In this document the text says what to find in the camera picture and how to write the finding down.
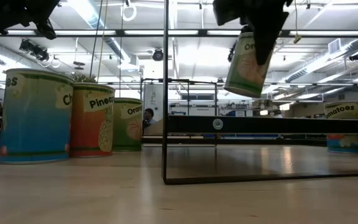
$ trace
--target giant can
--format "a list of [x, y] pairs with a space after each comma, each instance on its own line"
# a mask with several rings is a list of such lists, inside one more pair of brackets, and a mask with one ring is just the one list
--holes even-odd
[[272, 52], [273, 50], [264, 65], [258, 65], [254, 33], [243, 32], [237, 41], [224, 89], [238, 95], [259, 98], [265, 83]]
[[0, 164], [68, 159], [73, 80], [52, 72], [6, 75]]
[[142, 101], [132, 98], [116, 98], [113, 114], [113, 151], [141, 151]]
[[[324, 105], [327, 119], [358, 119], [358, 102], [344, 101]], [[358, 153], [358, 134], [328, 134], [329, 152]]]
[[115, 90], [106, 85], [75, 83], [71, 118], [71, 157], [112, 155], [112, 106]]

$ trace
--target orange can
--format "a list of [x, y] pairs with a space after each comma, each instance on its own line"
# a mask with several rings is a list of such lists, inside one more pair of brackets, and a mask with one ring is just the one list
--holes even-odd
[[74, 83], [71, 157], [112, 155], [112, 106], [115, 90], [106, 85]]

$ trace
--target wooden floor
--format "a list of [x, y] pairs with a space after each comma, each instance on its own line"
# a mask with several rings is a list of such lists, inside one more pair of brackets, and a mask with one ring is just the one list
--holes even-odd
[[[161, 150], [0, 165], [0, 223], [358, 223], [358, 177], [166, 186]], [[170, 148], [172, 177], [358, 169], [320, 147]]]

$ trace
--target air duct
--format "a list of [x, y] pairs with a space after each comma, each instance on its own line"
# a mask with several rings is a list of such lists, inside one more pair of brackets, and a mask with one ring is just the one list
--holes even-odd
[[[355, 66], [355, 67], [349, 67], [348, 69], [344, 70], [344, 71], [341, 71], [337, 74], [334, 74], [336, 76], [336, 78], [339, 78], [343, 75], [348, 75], [354, 71], [357, 71], [358, 70], [358, 65]], [[321, 93], [322, 91], [329, 91], [329, 90], [333, 90], [337, 87], [335, 86], [327, 86], [327, 87], [311, 87], [307, 90], [308, 93]], [[288, 93], [285, 94], [285, 96], [281, 96], [280, 97], [280, 100], [284, 99], [284, 98], [288, 98], [290, 96], [294, 97], [294, 96], [297, 96], [297, 95], [300, 95], [300, 94], [303, 94], [305, 93], [305, 89], [300, 89], [300, 90], [294, 90], [294, 91], [289, 91]]]
[[346, 57], [347, 55], [354, 54], [358, 51], [358, 39], [350, 41], [351, 39], [338, 39], [338, 52], [330, 53], [330, 50], [327, 49], [324, 52], [317, 55], [315, 58], [307, 61], [301, 67], [293, 69], [289, 74], [284, 78], [284, 81], [287, 83], [296, 80], [304, 75], [313, 73], [314, 71], [319, 70], [332, 63], [334, 59], [339, 57]]
[[[96, 6], [93, 0], [67, 0], [70, 6], [85, 20], [85, 22], [92, 29], [108, 29], [105, 26], [104, 21], [100, 18], [99, 21], [99, 12], [96, 10]], [[120, 59], [121, 63], [129, 63], [131, 61], [128, 54], [121, 49], [121, 46], [118, 42], [112, 37], [103, 37], [104, 42], [110, 47], [115, 55]]]

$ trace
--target black metal frame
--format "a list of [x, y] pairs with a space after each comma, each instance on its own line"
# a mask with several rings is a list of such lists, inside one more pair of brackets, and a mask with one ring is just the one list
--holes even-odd
[[[93, 30], [93, 29], [55, 29], [55, 32], [59, 31], [71, 31], [71, 32], [81, 32], [84, 30]], [[127, 34], [126, 31], [152, 31], [152, 32], [163, 32], [163, 29], [106, 29], [106, 32], [115, 32], [115, 34], [60, 34], [58, 38], [95, 38], [95, 37], [163, 37], [163, 34]], [[239, 31], [235, 29], [174, 29], [177, 30], [186, 30], [186, 31], [197, 31], [196, 34], [169, 34], [169, 37], [237, 37], [236, 34], [208, 34], [208, 31]], [[8, 34], [8, 37], [44, 37], [37, 29], [26, 29], [26, 31], [33, 31], [33, 34]], [[291, 35], [292, 30], [282, 30], [278, 37], [281, 38], [294, 38], [294, 35]], [[321, 31], [321, 30], [298, 30], [298, 31]], [[335, 31], [358, 31], [358, 30], [335, 30]], [[303, 38], [358, 38], [358, 35], [302, 35]]]
[[[168, 52], [169, 1], [165, 1], [163, 50]], [[330, 172], [328, 174], [273, 174], [273, 175], [240, 175], [222, 177], [167, 177], [168, 138], [170, 133], [259, 133], [259, 134], [358, 134], [358, 120], [336, 119], [289, 119], [289, 118], [233, 118], [202, 116], [169, 116], [168, 115], [168, 58], [164, 56], [164, 102], [163, 102], [163, 138], [162, 138], [162, 179], [167, 185], [208, 184], [223, 182], [245, 182], [256, 180], [310, 179], [323, 177], [358, 176], [358, 170]]]

